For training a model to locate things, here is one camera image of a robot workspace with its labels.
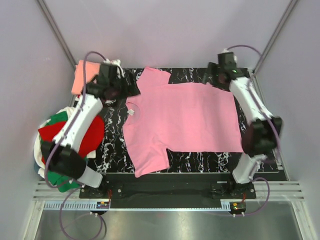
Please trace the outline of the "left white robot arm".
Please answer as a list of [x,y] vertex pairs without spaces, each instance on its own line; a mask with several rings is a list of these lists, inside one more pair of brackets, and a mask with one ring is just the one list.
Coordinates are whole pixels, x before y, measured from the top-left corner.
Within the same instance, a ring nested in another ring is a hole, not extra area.
[[87,76],[87,61],[83,60],[79,66],[83,80],[80,103],[52,141],[43,141],[40,146],[45,159],[44,173],[51,171],[67,176],[90,186],[95,197],[103,198],[108,193],[108,186],[102,182],[103,175],[87,166],[84,156],[80,155],[82,141],[105,101],[137,96],[140,90],[136,80],[126,80],[119,59],[104,60],[98,73],[91,78]]

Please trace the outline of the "pink t shirt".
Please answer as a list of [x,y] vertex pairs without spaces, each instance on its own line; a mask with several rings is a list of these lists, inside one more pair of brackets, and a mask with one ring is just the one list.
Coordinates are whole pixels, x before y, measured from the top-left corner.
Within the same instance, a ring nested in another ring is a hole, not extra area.
[[243,152],[233,94],[209,84],[171,84],[170,76],[145,68],[140,94],[126,100],[123,137],[136,177],[169,168],[167,150]]

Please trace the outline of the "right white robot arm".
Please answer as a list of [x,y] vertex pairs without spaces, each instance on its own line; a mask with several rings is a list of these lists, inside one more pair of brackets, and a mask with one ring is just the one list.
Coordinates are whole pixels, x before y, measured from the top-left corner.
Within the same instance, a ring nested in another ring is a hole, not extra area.
[[217,57],[217,63],[208,63],[202,83],[232,93],[247,121],[247,129],[241,140],[243,154],[232,171],[233,182],[227,185],[228,195],[236,199],[244,194],[244,185],[253,181],[262,161],[267,159],[271,151],[280,147],[283,120],[265,107],[254,88],[250,73],[237,66],[237,58],[232,51],[225,49]]

